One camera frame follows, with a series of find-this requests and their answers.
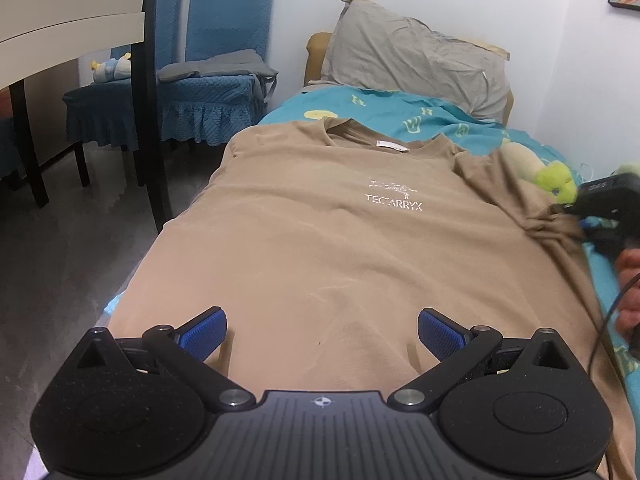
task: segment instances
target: dark floor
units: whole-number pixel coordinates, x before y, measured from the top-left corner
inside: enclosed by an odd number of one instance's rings
[[[0,478],[21,480],[38,396],[142,259],[156,229],[130,153],[85,145],[92,184],[73,154],[43,174],[50,203],[0,185]],[[166,155],[174,213],[220,163],[222,148],[179,145]]]

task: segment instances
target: teal bed sheet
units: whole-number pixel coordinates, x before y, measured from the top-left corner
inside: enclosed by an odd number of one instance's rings
[[[503,139],[524,144],[545,163],[566,159],[551,146],[540,144],[525,132],[506,128],[499,123],[478,121],[465,114],[457,106],[441,99],[423,97],[404,92],[363,90],[347,86],[324,88],[288,99],[268,115],[260,124],[285,123],[287,121],[313,121],[323,114],[352,118],[366,127],[404,142],[427,140],[444,134],[474,155],[487,155],[500,147]],[[582,182],[572,169],[577,184]],[[618,294],[618,282],[609,261],[585,244],[591,275],[603,316]],[[636,435],[640,426],[640,364],[627,352],[624,340],[609,325],[618,366],[625,377],[629,404],[636,422]],[[640,472],[640,446],[636,446],[636,472]]]

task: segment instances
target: person's hand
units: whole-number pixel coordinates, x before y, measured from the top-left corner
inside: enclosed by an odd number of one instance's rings
[[[622,288],[640,272],[640,249],[622,251],[616,260],[616,272],[618,273],[618,283]],[[629,341],[638,324],[640,324],[640,282],[636,282],[620,301],[616,329],[622,337]]]

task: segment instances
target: t-shirt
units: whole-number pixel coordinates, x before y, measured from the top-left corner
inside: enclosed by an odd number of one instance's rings
[[[581,231],[499,151],[444,136],[403,143],[353,120],[254,126],[233,137],[190,208],[164,226],[110,323],[115,336],[228,318],[208,361],[251,390],[381,390],[437,363],[417,317],[528,338],[553,327],[587,361],[601,321]],[[634,423],[603,350],[610,457],[634,478]]]

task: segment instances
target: blue chair cover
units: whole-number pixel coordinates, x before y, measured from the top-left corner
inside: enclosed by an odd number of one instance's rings
[[[273,0],[191,0],[185,60],[254,49],[266,56]],[[212,146],[257,124],[265,85],[254,76],[182,79],[158,85],[163,139],[204,140]]]
[[[175,62],[180,0],[158,0],[156,7],[156,67]],[[111,57],[130,52],[130,45],[116,47]],[[131,80],[91,84],[67,92],[66,138],[69,142],[97,141],[99,146],[138,148]]]
[[[14,118],[0,119],[0,178],[20,168],[20,155],[15,147]]]

